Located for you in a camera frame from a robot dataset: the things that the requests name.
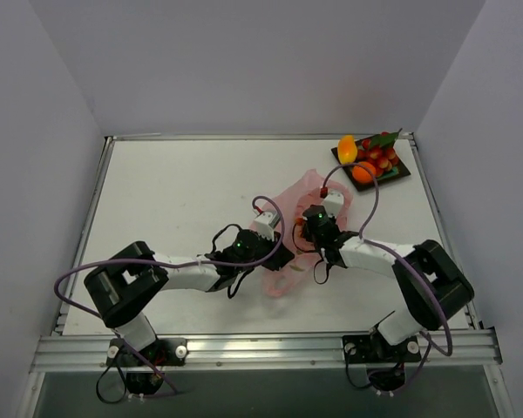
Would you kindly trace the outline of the fake orange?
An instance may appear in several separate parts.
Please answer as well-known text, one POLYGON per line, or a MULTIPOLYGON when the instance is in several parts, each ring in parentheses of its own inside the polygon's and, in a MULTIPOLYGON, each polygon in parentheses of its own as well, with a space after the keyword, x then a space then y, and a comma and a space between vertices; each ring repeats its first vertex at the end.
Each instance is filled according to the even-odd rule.
POLYGON ((376 167, 367 161, 358 162, 351 171, 352 178, 360 184, 369 184, 377 175, 376 167))

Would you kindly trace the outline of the pink plastic bag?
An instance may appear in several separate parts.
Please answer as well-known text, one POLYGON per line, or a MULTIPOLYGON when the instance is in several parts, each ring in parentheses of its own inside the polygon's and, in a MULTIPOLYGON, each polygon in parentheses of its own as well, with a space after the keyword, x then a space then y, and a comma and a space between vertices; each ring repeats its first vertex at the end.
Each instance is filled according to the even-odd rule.
POLYGON ((319 260, 317 254, 300 253, 293 241, 302 250, 311 250, 313 245, 301 237, 300 227, 295 228, 295 222, 301 218, 304 210, 311 205, 320 205, 320 188, 324 177, 316 169, 306 171, 299 180, 273 198, 273 201, 281 209, 285 221, 285 233, 283 244, 295 255, 283 269, 276 272, 265 271, 262 275, 263 291, 267 296, 280 298, 289 293, 302 281, 313 274, 313 268, 319 260))

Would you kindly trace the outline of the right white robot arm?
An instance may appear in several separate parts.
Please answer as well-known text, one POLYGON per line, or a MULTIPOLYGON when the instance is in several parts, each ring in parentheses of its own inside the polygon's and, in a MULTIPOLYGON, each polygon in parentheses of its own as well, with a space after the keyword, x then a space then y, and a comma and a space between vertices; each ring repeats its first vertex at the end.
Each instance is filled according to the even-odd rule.
POLYGON ((362 238, 340 230, 323 206, 310 206, 302 220, 302 236, 327 267, 362 269, 397 282, 404 306, 374 326, 374 333, 390 346, 438 330, 475 296, 468 279, 435 240, 412 246, 362 238))

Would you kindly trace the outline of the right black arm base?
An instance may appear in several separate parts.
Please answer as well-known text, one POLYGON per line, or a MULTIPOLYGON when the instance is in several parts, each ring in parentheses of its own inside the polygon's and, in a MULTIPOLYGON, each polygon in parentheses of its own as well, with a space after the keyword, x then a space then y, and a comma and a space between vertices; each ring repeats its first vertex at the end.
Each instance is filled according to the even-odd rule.
POLYGON ((342 343, 347 382, 357 391, 374 389, 378 395, 392 397, 409 382, 405 367, 419 365, 423 359, 415 336, 390 345, 378 332, 346 334, 342 343), (355 365, 365 366, 365 382, 353 380, 350 366, 355 365))

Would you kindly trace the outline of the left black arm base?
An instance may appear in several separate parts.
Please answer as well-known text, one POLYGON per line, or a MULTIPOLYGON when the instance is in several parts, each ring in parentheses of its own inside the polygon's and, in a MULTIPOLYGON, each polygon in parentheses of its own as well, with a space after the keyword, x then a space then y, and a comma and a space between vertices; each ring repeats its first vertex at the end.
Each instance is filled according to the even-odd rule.
POLYGON ((183 395, 184 389, 176 388, 168 380, 163 367, 183 367, 188 355, 187 340, 157 338, 153 343, 137 350, 122 338, 110 341, 105 370, 95 383, 95 395, 105 405, 116 405, 137 398, 144 402, 183 395), (102 393, 101 381, 114 370, 119 378, 121 394, 114 397, 102 393))

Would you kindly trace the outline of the red fake fruit bunch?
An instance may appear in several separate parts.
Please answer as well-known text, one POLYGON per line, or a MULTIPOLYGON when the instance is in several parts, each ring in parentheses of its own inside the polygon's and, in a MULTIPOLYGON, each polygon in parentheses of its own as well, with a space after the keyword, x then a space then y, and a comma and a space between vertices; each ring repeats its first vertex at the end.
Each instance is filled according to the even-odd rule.
POLYGON ((357 161, 371 164, 381 177, 391 172, 399 163, 399 156, 395 151, 395 144, 400 136, 401 130, 372 135, 367 138, 356 140, 358 154, 357 161))

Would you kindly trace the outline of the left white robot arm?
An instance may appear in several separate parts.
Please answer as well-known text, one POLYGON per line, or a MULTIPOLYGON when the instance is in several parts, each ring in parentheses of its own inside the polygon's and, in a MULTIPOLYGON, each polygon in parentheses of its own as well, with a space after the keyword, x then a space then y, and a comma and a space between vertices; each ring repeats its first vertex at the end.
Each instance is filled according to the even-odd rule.
POLYGON ((105 326, 137 351, 151 346, 157 335, 143 313, 155 295, 167 290, 205 293, 226 289, 232 298, 243 279, 258 266, 276 272, 295 255, 282 243, 241 228, 232 245, 196 259, 162 257, 143 241, 135 241, 88 273, 84 285, 105 326))

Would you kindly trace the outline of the yellow fake mango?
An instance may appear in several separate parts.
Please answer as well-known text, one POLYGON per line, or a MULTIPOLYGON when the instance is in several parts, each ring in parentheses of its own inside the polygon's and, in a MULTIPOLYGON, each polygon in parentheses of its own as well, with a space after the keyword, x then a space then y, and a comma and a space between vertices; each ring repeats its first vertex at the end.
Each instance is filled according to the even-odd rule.
POLYGON ((357 160, 358 148, 353 135, 344 135, 337 144, 337 158, 340 164, 350 164, 357 160))

